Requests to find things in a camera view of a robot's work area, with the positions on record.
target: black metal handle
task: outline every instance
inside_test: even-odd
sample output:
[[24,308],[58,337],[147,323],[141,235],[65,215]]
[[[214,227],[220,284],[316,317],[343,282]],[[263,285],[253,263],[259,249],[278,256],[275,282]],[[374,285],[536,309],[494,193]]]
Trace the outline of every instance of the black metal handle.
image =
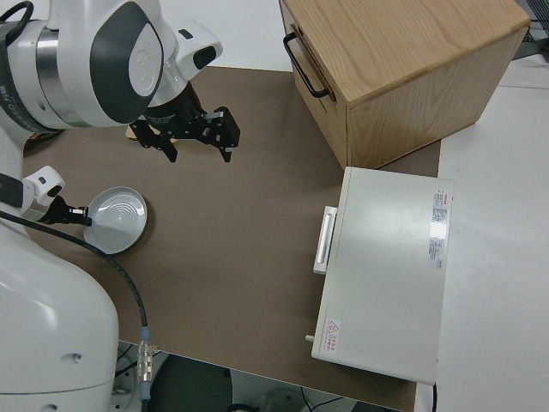
[[307,87],[307,90],[309,90],[309,93],[311,93],[313,97],[320,99],[321,97],[329,95],[329,90],[327,88],[323,90],[315,90],[315,88],[311,84],[311,81],[309,80],[309,77],[307,77],[307,75],[299,65],[298,59],[295,58],[292,50],[290,50],[290,46],[288,45],[288,43],[297,38],[298,38],[298,35],[295,32],[291,32],[291,33],[288,33],[286,36],[284,36],[284,40],[283,40],[284,48],[286,49],[286,53],[288,53],[290,60],[292,60],[292,63],[295,66],[295,70],[298,71],[299,75],[301,76],[301,79],[303,79],[303,83],[305,83],[305,86]]
[[17,22],[15,27],[12,28],[8,34],[6,34],[6,46],[11,45],[21,35],[21,33],[23,33],[23,29],[30,22],[31,16],[33,15],[34,4],[31,2],[21,2],[6,11],[4,14],[0,15],[0,23],[5,23],[12,15],[23,9],[25,9],[25,14],[23,17]]

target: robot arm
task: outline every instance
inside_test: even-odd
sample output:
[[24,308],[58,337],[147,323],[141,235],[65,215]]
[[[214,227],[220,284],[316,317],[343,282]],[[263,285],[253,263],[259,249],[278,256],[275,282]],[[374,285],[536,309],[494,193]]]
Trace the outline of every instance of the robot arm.
[[[12,24],[0,26],[8,37],[15,37]],[[238,146],[239,129],[228,109],[205,113],[189,83],[222,53],[220,42],[195,21],[174,33],[157,0],[51,0],[49,20],[26,22],[11,42],[0,79],[6,85],[2,106],[25,129],[140,119],[134,131],[142,146],[163,149],[171,161],[177,156],[171,138],[213,144],[226,161]]]
[[[20,21],[7,21],[23,9]],[[86,224],[84,210],[59,198],[64,182],[55,171],[22,177],[31,132],[132,124],[142,146],[161,148],[172,161],[173,137],[213,144],[230,159],[238,126],[224,107],[205,113],[189,83],[222,51],[204,27],[187,22],[174,33],[158,0],[51,0],[47,21],[31,21],[32,11],[22,2],[0,16],[4,214],[46,222],[80,217]],[[0,379],[0,409],[104,412],[118,341],[113,304],[85,272],[37,247],[18,227],[2,222],[0,243],[0,300],[14,314],[0,321],[9,331],[0,359],[16,370]],[[152,355],[143,330],[140,375],[147,389]],[[10,363],[27,358],[32,373]]]

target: warning label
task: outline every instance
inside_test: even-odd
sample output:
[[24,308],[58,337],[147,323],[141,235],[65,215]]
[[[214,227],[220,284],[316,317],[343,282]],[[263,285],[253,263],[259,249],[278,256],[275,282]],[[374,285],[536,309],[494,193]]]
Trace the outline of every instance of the warning label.
[[337,341],[339,340],[341,330],[341,321],[328,319],[325,327],[324,347],[326,352],[335,353],[337,350]]
[[446,255],[448,232],[448,193],[439,190],[433,196],[431,230],[429,236],[429,262],[431,267],[442,269]]

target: drawer handle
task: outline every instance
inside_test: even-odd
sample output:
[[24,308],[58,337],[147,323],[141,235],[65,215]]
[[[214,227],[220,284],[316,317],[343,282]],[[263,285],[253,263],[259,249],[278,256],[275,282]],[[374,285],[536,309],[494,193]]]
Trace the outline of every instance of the drawer handle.
[[295,69],[298,71],[299,75],[303,79],[303,83],[305,83],[305,86],[307,87],[307,90],[309,90],[309,93],[311,93],[313,97],[320,99],[321,97],[329,95],[329,90],[327,88],[323,90],[315,90],[315,88],[311,84],[311,81],[309,80],[309,77],[307,77],[307,75],[299,65],[298,59],[295,58],[294,54],[292,53],[292,50],[290,49],[290,46],[288,45],[288,43],[297,38],[298,38],[298,35],[295,32],[288,33],[286,36],[284,36],[283,42],[284,42],[284,48],[286,49],[286,53],[288,53],[288,56],[290,57],[290,60],[292,60],[292,63],[295,66]]
[[332,246],[332,236],[334,235],[335,217],[337,208],[326,206],[324,208],[323,225],[320,228],[318,237],[317,255],[312,271],[319,275],[326,275],[328,270],[329,250]]

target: wooden box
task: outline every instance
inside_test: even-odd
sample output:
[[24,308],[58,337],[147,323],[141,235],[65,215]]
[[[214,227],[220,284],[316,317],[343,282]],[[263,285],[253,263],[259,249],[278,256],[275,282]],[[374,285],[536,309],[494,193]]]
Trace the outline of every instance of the wooden box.
[[514,0],[280,0],[299,92],[341,166],[476,122],[525,35]]

